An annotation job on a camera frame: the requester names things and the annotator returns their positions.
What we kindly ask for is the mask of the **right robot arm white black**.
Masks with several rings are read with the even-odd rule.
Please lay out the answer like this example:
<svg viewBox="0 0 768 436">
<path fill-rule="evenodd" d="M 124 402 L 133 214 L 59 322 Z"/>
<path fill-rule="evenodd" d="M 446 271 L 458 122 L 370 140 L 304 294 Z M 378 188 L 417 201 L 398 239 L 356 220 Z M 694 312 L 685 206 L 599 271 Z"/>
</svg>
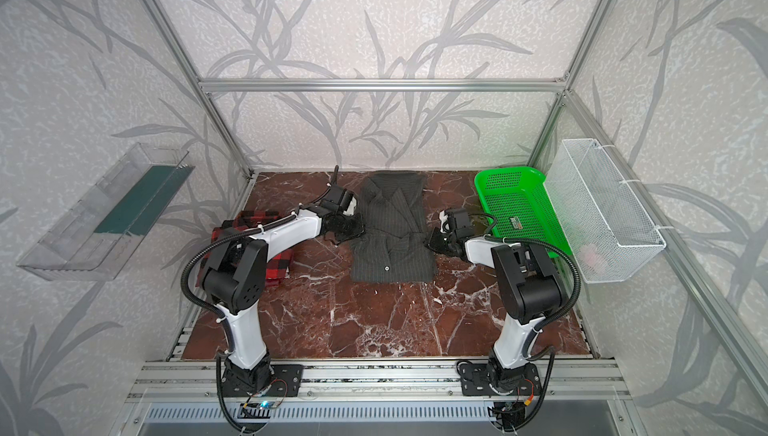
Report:
<svg viewBox="0 0 768 436">
<path fill-rule="evenodd" d="M 518 396 L 532 401 L 543 383 L 531 349 L 548 322 L 567 310 L 567 296 L 551 257 L 565 253 L 545 241 L 499 238 L 475 233 L 464 208 L 446 209 L 426 246 L 495 271 L 506 313 L 498 339 L 485 363 L 460 361 L 457 373 L 465 396 Z"/>
</svg>

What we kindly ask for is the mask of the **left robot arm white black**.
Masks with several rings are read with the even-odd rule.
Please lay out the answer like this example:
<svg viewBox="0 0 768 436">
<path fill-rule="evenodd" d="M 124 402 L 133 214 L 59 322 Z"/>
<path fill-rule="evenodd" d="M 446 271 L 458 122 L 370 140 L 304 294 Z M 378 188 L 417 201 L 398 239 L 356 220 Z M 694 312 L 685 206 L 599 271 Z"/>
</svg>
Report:
<svg viewBox="0 0 768 436">
<path fill-rule="evenodd" d="M 288 216 L 252 228 L 228 228 L 204 254 L 200 286 L 212 300 L 211 312 L 223 327 L 227 349 L 222 378 L 250 394 L 263 393 L 274 381 L 271 357 L 261 335 L 258 301 L 268 264 L 283 252 L 332 233 L 340 242 L 364 234 L 355 194 L 335 183 Z"/>
</svg>

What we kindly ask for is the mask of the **grey pinstriped long sleeve shirt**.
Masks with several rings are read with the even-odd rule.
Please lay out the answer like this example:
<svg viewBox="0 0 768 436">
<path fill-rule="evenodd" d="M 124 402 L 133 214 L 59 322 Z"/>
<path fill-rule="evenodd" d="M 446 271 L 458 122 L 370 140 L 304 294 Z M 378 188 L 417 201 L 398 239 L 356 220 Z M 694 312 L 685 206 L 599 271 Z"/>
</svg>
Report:
<svg viewBox="0 0 768 436">
<path fill-rule="evenodd" d="M 362 283 L 428 283 L 437 271 L 427 249 L 423 192 L 426 175 L 380 171 L 366 177 L 358 194 L 365 226 L 350 247 L 351 279 Z"/>
</svg>

